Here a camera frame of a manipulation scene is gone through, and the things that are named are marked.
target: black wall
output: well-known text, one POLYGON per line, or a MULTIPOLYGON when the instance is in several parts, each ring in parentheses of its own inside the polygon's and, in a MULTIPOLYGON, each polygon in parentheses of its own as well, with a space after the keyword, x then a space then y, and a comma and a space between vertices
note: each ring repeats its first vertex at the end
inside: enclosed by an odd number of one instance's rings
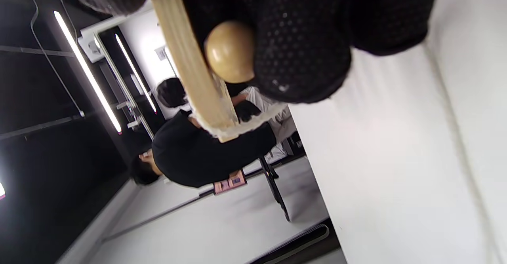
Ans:
MULTIPOLYGON (((71 51, 52 23, 53 9, 64 15, 58 5, 40 7, 35 30, 45 49, 71 51)), ((0 3, 0 45, 38 48, 29 27, 34 10, 0 3)), ((69 13, 77 29, 99 21, 76 8, 69 13)), ((50 58, 86 118, 0 140, 2 264, 56 262, 127 180, 117 145, 131 141, 92 102, 76 59, 50 58)), ((78 115, 43 55, 0 51, 0 69, 0 134, 78 115)), ((100 70, 93 65, 92 71, 114 104, 100 70)))

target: wooden knob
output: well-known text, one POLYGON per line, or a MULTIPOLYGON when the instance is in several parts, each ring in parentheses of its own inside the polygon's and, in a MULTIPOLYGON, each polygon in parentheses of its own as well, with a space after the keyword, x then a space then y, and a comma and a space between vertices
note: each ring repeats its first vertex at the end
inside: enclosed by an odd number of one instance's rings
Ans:
POLYGON ((229 83, 242 83, 254 77, 254 32, 246 25, 228 21, 208 35, 205 51, 216 75, 229 83))

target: black chair leg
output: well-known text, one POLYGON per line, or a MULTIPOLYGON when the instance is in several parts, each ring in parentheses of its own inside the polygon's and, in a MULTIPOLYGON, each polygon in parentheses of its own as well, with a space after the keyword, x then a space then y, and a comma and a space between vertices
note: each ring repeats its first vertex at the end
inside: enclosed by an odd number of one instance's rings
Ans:
POLYGON ((271 189, 271 192, 273 194, 273 197, 275 198, 275 201, 280 204, 282 210, 285 213, 286 220, 290 222, 290 217, 288 215, 287 208, 284 203, 284 199, 282 198, 282 195, 280 194, 280 191, 278 190, 278 187, 275 182, 275 176, 276 176, 276 178, 278 178, 278 174, 276 174, 273 167, 266 162, 266 159, 264 159, 264 156, 259 158, 259 161, 261 162, 261 167, 264 171, 264 175, 266 176, 266 179, 268 180, 269 188, 271 189))

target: gloved hand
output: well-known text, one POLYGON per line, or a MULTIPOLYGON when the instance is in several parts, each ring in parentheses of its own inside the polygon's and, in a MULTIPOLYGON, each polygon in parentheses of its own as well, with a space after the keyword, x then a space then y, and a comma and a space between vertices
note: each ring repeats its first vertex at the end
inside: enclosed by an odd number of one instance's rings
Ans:
MULTIPOLYGON (((95 10, 127 15, 145 0, 80 0, 95 10)), ((434 0, 183 0, 197 41, 235 19, 256 33, 260 92, 282 102, 328 98, 347 76, 350 47, 392 55, 420 43, 434 0)))

